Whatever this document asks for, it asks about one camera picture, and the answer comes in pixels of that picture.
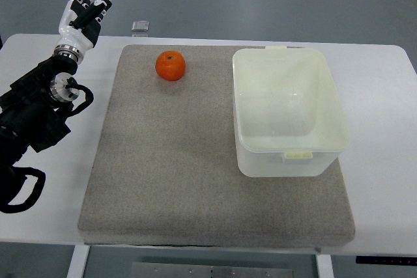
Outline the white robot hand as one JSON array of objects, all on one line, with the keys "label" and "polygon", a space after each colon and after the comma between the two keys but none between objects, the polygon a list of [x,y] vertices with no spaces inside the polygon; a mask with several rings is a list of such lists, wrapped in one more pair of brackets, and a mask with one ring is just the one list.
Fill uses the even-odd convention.
[{"label": "white robot hand", "polygon": [[112,6],[112,0],[69,0],[59,23],[57,45],[68,45],[79,51],[95,47],[101,21]]}]

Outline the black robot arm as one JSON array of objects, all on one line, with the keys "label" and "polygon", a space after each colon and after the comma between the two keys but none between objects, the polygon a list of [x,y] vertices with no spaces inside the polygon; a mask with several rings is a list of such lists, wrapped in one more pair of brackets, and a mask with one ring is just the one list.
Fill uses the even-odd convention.
[{"label": "black robot arm", "polygon": [[40,198],[46,175],[15,164],[32,148],[43,151],[70,133],[69,117],[81,113],[93,92],[74,79],[87,51],[96,46],[112,0],[69,0],[50,58],[10,85],[1,96],[1,212],[30,209]]}]

